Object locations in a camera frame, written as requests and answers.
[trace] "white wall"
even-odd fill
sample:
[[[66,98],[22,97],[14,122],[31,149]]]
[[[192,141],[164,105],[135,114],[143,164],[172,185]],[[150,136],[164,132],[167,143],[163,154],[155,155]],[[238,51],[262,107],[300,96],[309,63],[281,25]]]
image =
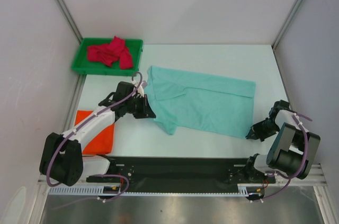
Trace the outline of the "white wall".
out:
[[[60,132],[70,104],[77,78],[70,62],[78,43],[54,0],[0,4],[0,219],[25,186],[23,223],[44,141]]]
[[[278,46],[277,57],[296,109],[321,136],[321,162],[339,206],[339,0],[305,0]]]
[[[65,0],[85,37],[272,44],[295,0]]]

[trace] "orange cloth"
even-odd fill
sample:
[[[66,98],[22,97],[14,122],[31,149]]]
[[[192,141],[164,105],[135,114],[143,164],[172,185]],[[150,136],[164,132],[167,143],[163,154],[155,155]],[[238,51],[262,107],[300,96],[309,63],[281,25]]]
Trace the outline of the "orange cloth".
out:
[[[78,110],[75,118],[75,125],[88,117],[93,111]],[[112,151],[114,135],[114,124],[108,126],[101,131],[93,140],[85,147],[83,154],[97,155],[109,154]]]

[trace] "gray wall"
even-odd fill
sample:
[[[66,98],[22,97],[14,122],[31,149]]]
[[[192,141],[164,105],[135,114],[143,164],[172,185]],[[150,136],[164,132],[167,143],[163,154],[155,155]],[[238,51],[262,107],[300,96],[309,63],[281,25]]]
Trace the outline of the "gray wall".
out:
[[[29,214],[46,136],[61,132],[76,74],[78,43],[54,0],[0,0],[0,223],[13,205]]]
[[[339,0],[305,0],[276,55],[292,104],[322,138],[317,160],[339,205]]]

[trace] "white table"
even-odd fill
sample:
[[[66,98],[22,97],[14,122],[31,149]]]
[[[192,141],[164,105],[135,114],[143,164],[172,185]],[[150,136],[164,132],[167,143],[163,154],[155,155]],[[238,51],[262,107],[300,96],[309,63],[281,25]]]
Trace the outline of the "white table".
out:
[[[255,81],[253,123],[265,119],[275,101],[287,100],[268,45],[144,45],[139,68],[145,80],[151,65]],[[118,82],[130,80],[87,75],[78,109],[94,110]],[[152,120],[136,120],[127,114],[115,125],[111,155],[247,158],[267,154],[274,138],[261,143],[182,127],[170,136]]]

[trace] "white vent strip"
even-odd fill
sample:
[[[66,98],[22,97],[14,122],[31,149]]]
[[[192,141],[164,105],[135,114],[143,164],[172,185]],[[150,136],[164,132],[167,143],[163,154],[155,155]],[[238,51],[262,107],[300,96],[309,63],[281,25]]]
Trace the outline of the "white vent strip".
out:
[[[245,186],[238,186],[237,193],[152,193],[152,192],[126,192],[126,196],[248,196]],[[103,193],[104,185],[74,185],[72,187],[59,186],[49,190],[50,195],[86,195],[111,196],[116,193]]]

